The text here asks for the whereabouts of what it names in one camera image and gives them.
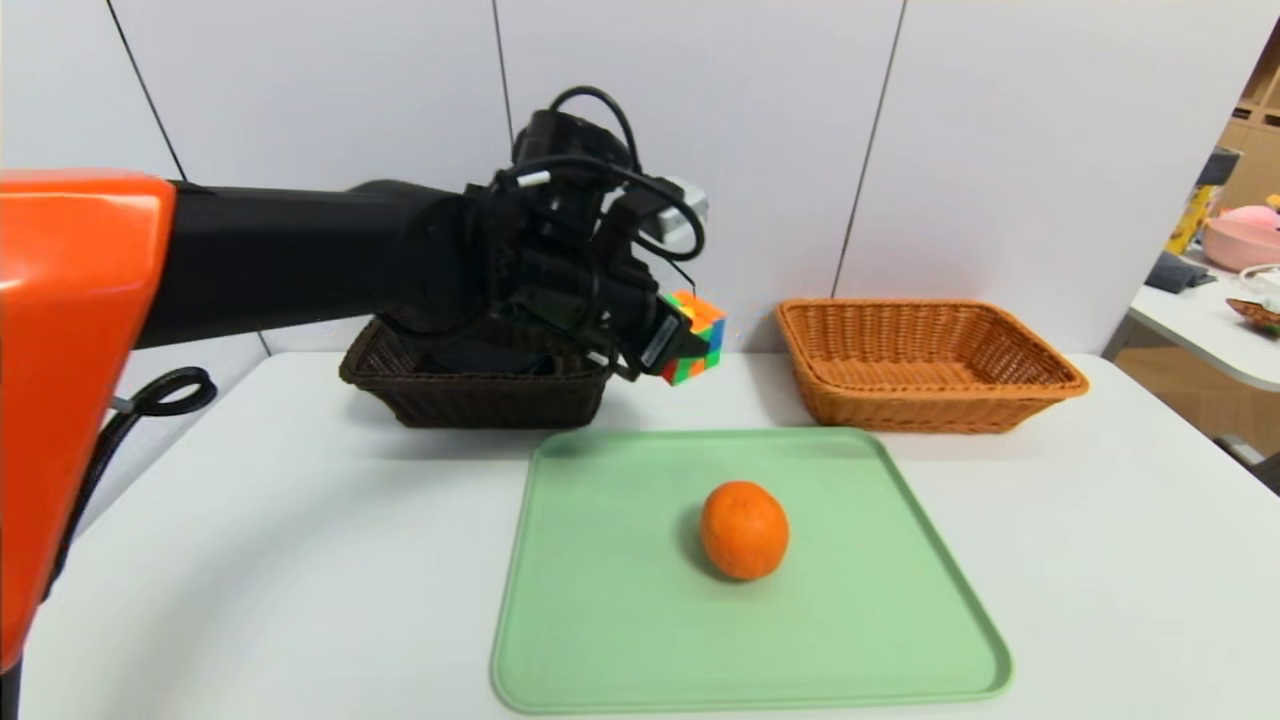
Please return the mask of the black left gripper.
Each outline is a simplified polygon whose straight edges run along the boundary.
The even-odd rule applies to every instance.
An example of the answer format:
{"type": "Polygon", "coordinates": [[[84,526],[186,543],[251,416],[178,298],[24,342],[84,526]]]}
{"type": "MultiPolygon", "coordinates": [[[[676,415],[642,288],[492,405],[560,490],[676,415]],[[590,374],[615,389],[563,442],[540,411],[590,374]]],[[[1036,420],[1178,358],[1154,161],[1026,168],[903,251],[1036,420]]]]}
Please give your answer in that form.
{"type": "Polygon", "coordinates": [[[621,375],[659,375],[675,359],[694,361],[710,341],[691,332],[691,319],[646,286],[607,279],[602,286],[602,331],[621,356],[621,375]]]}

